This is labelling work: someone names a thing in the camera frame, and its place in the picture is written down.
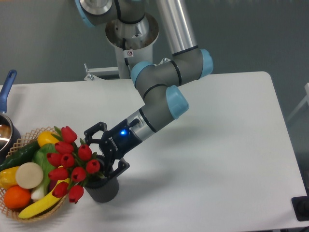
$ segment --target gray pot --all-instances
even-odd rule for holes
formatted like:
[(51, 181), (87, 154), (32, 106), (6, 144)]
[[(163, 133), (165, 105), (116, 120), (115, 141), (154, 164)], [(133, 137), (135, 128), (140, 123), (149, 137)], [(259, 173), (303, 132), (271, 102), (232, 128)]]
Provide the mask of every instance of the gray pot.
[[(103, 156), (97, 156), (101, 164), (100, 171), (103, 171)], [(116, 177), (88, 182), (84, 187), (93, 200), (100, 203), (111, 201), (118, 193), (119, 183)]]

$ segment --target wicker basket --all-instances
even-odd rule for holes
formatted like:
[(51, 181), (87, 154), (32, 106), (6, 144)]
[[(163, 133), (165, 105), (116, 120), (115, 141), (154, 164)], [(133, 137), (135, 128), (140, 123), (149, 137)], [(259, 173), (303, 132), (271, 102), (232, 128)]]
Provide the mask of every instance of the wicker basket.
[[(17, 151), (19, 148), (25, 146), (26, 144), (29, 144), (33, 141), (35, 141), (38, 138), (38, 135), (43, 131), (51, 131), (55, 132), (54, 128), (47, 127), (47, 128), (40, 128), (36, 130), (32, 130), (30, 133), (26, 133), (26, 135), (22, 136), (20, 139), (17, 140), (17, 142), (13, 145), (13, 147), (10, 149), (8, 156), (13, 154), (15, 151)], [(29, 219), (21, 219), (18, 217), (19, 212), (13, 211), (11, 209), (8, 209), (4, 202), (3, 197), (5, 194), (5, 189), (0, 188), (0, 210), (3, 214), (5, 214), (8, 218), (11, 218), (15, 221), (23, 222), (23, 223), (30, 223), (42, 220), (44, 218), (47, 218), (51, 216), (54, 212), (56, 212), (64, 203), (67, 196), (64, 196), (50, 211), (48, 211), (45, 214), (39, 215), (37, 217), (29, 218)]]

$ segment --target yellow banana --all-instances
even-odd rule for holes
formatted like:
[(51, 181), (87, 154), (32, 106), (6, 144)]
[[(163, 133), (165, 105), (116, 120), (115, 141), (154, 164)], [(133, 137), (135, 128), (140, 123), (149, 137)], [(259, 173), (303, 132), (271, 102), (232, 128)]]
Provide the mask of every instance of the yellow banana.
[[(66, 180), (59, 180), (57, 182), (57, 184), (59, 184), (62, 181), (69, 183), (70, 179), (68, 178)], [(54, 204), (56, 204), (58, 201), (60, 201), (61, 198), (57, 198), (57, 197), (54, 197), (52, 195), (52, 192), (54, 191), (54, 189), (52, 191), (50, 191), (45, 197), (43, 197), (42, 199), (38, 200), (37, 202), (29, 205), (27, 208), (25, 208), (23, 211), (21, 211), (19, 213), (18, 217), (22, 218), (22, 219), (31, 218), (31, 217), (36, 216), (39, 213), (49, 209)]]

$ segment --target robotic arm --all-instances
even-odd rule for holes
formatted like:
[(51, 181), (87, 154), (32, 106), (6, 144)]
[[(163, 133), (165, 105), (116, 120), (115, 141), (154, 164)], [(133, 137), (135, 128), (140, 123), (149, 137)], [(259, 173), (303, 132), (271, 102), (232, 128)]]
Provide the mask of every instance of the robotic arm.
[[(84, 21), (91, 25), (108, 22), (107, 38), (115, 47), (120, 77), (131, 78), (145, 102), (110, 130), (99, 122), (84, 132), (87, 144), (99, 144), (107, 181), (129, 167), (123, 159), (128, 151), (189, 109), (178, 86), (198, 80), (213, 69), (208, 51), (198, 48), (184, 0), (156, 2), (173, 54), (173, 60), (160, 65), (152, 63), (152, 44), (158, 36), (158, 25), (144, 12), (144, 1), (76, 0)], [(98, 131), (104, 132), (102, 138), (93, 139)], [(120, 161), (114, 171), (115, 160)]]

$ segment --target pot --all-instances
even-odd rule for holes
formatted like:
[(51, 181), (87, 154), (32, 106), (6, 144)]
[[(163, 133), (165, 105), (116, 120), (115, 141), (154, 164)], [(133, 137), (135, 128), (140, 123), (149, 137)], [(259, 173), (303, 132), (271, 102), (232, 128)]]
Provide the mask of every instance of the pot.
[[(100, 171), (104, 169), (103, 156), (97, 156), (100, 163)], [(111, 179), (101, 179), (94, 182), (88, 182), (84, 187), (93, 200), (100, 203), (106, 203), (111, 201), (118, 193), (119, 183), (117, 177), (114, 176)]]
[(7, 98), (15, 77), (16, 70), (10, 70), (0, 92), (0, 164), (3, 163), (10, 148), (20, 138), (20, 133), (6, 115)]

